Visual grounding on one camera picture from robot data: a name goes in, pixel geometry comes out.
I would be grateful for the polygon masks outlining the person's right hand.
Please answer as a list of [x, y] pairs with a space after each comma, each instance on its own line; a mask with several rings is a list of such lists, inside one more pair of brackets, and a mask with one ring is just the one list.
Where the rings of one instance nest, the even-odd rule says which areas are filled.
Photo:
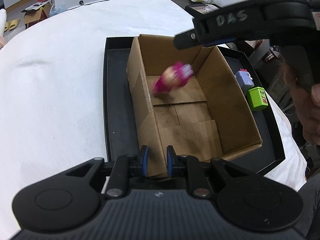
[[312, 86], [308, 93], [298, 85], [295, 72], [286, 62], [282, 65], [282, 71], [303, 126], [303, 137], [307, 142], [319, 145], [319, 84]]

